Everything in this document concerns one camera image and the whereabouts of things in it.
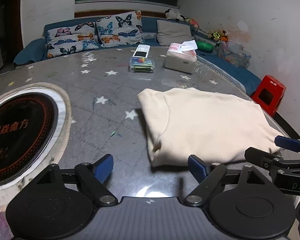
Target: pink butterfly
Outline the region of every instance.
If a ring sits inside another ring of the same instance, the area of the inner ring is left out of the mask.
[[[64,36],[64,35],[71,35],[70,28],[61,28],[57,30],[57,34],[55,37]]]

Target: red stool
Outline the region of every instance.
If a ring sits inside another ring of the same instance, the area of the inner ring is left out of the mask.
[[[273,117],[285,91],[286,87],[280,81],[266,75],[251,98]]]

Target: white remote control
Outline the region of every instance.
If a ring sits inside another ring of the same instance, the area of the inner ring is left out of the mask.
[[[140,44],[138,45],[136,51],[133,53],[133,57],[148,57],[149,50],[149,45]]]

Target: blue couch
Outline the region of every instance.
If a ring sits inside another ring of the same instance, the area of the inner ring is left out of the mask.
[[[14,66],[16,65],[26,65],[28,63],[38,62],[42,60],[47,60],[47,50],[46,50],[46,38],[48,30],[61,28],[61,27],[71,27],[74,25],[78,25],[84,22],[95,22],[96,20],[100,19],[101,17],[87,17],[87,18],[76,18],[62,22],[56,22],[47,24],[44,27],[44,39],[37,39],[31,41],[14,59]],[[143,33],[157,33],[157,20],[166,20],[162,18],[152,18],[152,17],[142,17],[142,29]],[[180,24],[186,24],[190,26],[190,30],[192,35],[204,35],[202,33],[198,33],[195,28],[185,22],[179,22]],[[145,39],[145,44],[150,46],[161,46],[156,39]],[[138,45],[121,45],[116,46],[115,48],[128,48],[128,47],[137,47]],[[226,72],[231,76],[234,80],[237,80],[244,86],[244,90],[248,95],[251,95],[256,89],[257,86],[260,84],[261,80],[252,74],[250,71],[244,68],[237,68],[229,62],[222,60],[221,58],[213,55],[211,53],[205,53],[200,50],[197,50],[197,55],[208,60],[209,62],[217,65],[223,72]]]

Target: beige folded cloth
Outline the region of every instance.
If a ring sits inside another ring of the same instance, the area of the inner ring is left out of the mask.
[[[207,163],[244,160],[249,147],[280,150],[259,105],[234,95],[173,88],[143,90],[138,99],[147,124],[151,165],[187,166],[188,156]]]

